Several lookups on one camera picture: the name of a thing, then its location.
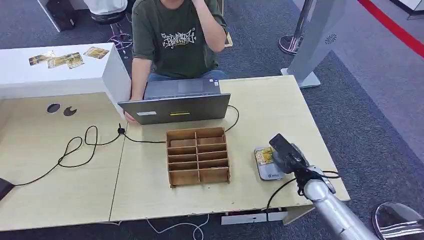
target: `card on table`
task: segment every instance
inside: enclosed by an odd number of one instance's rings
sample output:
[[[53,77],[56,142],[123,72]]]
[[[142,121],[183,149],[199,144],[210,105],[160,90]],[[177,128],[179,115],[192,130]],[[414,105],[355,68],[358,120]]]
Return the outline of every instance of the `card on table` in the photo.
[[[52,58],[52,59],[47,61],[48,68],[52,69],[52,68],[55,68],[57,66],[66,64],[69,59],[74,58],[75,56],[81,57],[79,52],[75,52],[75,53],[66,54],[66,55],[63,55],[63,56],[58,56],[58,57]]]
[[[109,50],[92,46],[86,52],[84,52],[84,55],[93,57],[96,59],[102,59],[108,53],[109,53]]]
[[[73,57],[69,58],[66,61],[67,66],[69,67],[69,69],[74,69],[78,66],[81,66],[84,64],[83,62],[83,58],[81,57],[81,55],[78,53],[78,55],[74,55]]]
[[[40,55],[37,55],[37,56],[30,57],[28,59],[29,60],[29,65],[30,66],[33,66],[33,65],[39,64],[41,62],[48,61],[48,60],[50,60],[50,59],[52,59],[54,57],[55,57],[55,53],[53,51],[48,51],[46,53],[43,53],[43,54],[40,54]]]

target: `hand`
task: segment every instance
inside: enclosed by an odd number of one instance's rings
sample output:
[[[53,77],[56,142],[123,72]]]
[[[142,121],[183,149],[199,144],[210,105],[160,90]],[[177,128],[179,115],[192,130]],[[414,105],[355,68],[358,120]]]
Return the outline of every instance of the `hand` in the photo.
[[[143,100],[143,97],[131,97],[130,101],[140,101]],[[127,120],[128,123],[130,124],[138,124],[138,122],[134,119],[134,117],[132,117],[131,115],[128,114],[128,112],[124,112],[125,113],[125,119]]]
[[[128,112],[125,112],[125,119],[130,124],[138,124],[138,122],[131,115],[129,115]]]

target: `white counter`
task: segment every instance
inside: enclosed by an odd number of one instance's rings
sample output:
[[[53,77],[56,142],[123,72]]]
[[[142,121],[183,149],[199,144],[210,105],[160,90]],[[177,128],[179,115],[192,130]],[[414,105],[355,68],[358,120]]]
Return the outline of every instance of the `white counter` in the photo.
[[[90,47],[109,50],[102,59],[83,55]],[[48,51],[56,57],[80,53],[84,64],[48,68],[47,62],[31,66],[29,58]],[[0,99],[106,93],[123,117],[118,102],[130,97],[131,79],[113,43],[49,46],[0,50]]]

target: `wooden box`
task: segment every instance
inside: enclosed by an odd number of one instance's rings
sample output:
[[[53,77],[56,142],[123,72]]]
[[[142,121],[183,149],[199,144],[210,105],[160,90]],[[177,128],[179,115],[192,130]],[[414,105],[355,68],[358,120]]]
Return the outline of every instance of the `wooden box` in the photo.
[[[166,133],[170,187],[230,182],[230,162],[223,127]]]

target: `red stripe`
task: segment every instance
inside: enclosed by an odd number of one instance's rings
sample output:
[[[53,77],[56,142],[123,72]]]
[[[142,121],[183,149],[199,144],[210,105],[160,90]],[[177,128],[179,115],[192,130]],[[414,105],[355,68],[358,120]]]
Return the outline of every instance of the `red stripe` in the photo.
[[[383,11],[381,11],[374,3],[370,0],[358,0],[362,6],[370,14],[372,14],[383,26],[385,26],[392,34],[394,34],[399,40],[406,44],[410,49],[416,52],[418,55],[424,58],[424,44],[415,39],[411,34],[401,28],[392,19],[390,19]]]

